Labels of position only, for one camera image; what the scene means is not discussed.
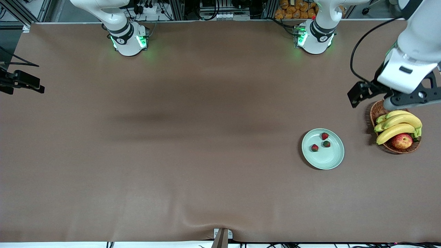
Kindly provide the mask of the light green round plate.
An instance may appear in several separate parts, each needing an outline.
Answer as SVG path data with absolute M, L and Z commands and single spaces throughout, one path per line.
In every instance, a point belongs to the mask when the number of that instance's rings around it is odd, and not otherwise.
M 321 133 L 323 132 L 329 134 L 326 140 L 331 143 L 331 146 L 328 148 L 322 146 L 324 140 L 321 139 Z M 319 146 L 317 152 L 311 151 L 313 144 Z M 301 148 L 302 154 L 307 162 L 314 168 L 320 170 L 337 168 L 345 156 L 345 148 L 341 138 L 336 133 L 324 128 L 315 128 L 308 131 L 302 139 Z

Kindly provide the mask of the brown wicker basket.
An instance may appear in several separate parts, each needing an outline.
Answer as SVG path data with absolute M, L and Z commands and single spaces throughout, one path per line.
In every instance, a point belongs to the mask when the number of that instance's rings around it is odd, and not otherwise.
M 375 102 L 371 106 L 371 109 L 369 111 L 370 122 L 372 124 L 373 130 L 374 130 L 374 127 L 377 125 L 376 124 L 376 119 L 379 116 L 385 115 L 385 114 L 388 114 L 388 113 L 392 112 L 392 111 L 384 109 L 383 102 L 384 102 L 383 100 Z M 421 144 L 421 130 L 422 130 L 422 127 L 419 128 L 419 129 L 416 129 L 416 133 L 409 134 L 413 138 L 413 144 L 408 149 L 396 149 L 396 148 L 394 148 L 392 146 L 392 144 L 391 144 L 391 139 L 388 140 L 386 143 L 383 143 L 380 146 L 383 146 L 385 149 L 389 150 L 390 153 L 393 153 L 393 154 L 409 154 L 409 153 L 412 153 L 412 152 L 416 151 L 420 147 L 420 144 Z

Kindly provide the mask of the red yellow apple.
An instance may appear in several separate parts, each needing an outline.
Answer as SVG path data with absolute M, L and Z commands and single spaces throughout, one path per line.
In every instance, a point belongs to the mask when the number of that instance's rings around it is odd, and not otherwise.
M 396 149 L 408 149 L 413 142 L 412 136 L 407 133 L 398 134 L 391 139 L 391 145 Z

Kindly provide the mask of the bag of orange buns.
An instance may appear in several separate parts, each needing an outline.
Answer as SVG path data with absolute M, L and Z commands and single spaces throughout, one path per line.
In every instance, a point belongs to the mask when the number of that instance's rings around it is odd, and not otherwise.
M 313 0 L 278 0 L 274 19 L 314 19 L 318 11 Z

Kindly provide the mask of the white power strip with plugs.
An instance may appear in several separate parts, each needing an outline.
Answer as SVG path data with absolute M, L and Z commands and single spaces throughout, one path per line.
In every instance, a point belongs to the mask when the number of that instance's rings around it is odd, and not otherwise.
M 134 3 L 135 14 L 156 14 L 158 12 L 157 0 L 137 0 Z

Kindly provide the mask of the brown table cover cloth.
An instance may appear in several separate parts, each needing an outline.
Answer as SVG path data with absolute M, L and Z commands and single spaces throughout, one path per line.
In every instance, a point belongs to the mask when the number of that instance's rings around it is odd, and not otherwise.
M 44 94 L 0 94 L 0 242 L 205 240 L 441 242 L 441 104 L 414 108 L 422 144 L 375 145 L 373 99 L 352 108 L 343 21 L 309 55 L 272 21 L 160 23 L 148 50 L 116 52 L 100 24 L 34 24 L 10 66 Z M 315 128 L 337 168 L 302 154 Z

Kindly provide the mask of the aluminium frame profile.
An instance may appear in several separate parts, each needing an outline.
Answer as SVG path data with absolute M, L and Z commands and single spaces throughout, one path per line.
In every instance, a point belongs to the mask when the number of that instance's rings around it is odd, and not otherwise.
M 29 32 L 31 24 L 44 22 L 55 0 L 0 0 L 0 30 Z

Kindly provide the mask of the aluminium frame post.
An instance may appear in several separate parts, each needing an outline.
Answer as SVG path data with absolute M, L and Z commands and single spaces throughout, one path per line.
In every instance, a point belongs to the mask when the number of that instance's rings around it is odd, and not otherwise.
M 279 8 L 279 0 L 263 0 L 263 11 L 261 18 L 274 18 L 276 10 Z
M 172 16 L 175 21 L 183 21 L 185 0 L 168 0 L 172 10 Z

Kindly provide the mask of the metal table clamp bracket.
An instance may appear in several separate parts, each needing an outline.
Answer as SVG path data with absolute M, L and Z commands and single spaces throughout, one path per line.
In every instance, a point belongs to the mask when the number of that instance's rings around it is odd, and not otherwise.
M 228 248 L 229 240 L 233 239 L 230 229 L 214 229 L 214 241 L 211 248 Z

